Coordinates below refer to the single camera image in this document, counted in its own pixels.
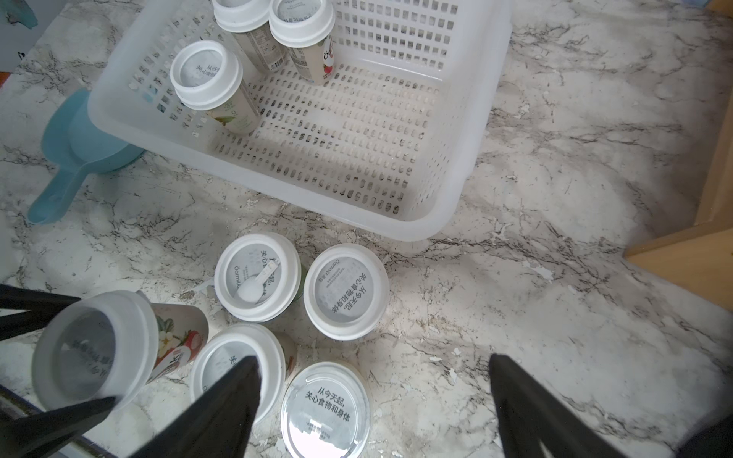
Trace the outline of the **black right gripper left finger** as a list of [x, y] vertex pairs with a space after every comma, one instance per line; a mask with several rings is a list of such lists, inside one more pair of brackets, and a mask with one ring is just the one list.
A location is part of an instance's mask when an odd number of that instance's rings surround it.
[[135, 456], [243, 458], [261, 385], [258, 360], [243, 358]]

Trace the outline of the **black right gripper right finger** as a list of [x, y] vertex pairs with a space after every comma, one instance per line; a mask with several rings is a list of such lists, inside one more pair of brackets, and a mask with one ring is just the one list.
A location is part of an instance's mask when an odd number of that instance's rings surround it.
[[489, 375], [505, 456], [623, 456], [509, 356], [492, 355]]

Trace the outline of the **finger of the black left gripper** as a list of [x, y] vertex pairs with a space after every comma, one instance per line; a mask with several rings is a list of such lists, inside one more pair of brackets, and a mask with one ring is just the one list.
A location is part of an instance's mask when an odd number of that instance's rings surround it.
[[35, 291], [2, 284], [1, 310], [16, 310], [1, 317], [1, 340], [42, 329], [78, 297]]
[[59, 410], [1, 421], [2, 457], [49, 457], [103, 422], [116, 397], [86, 401]]

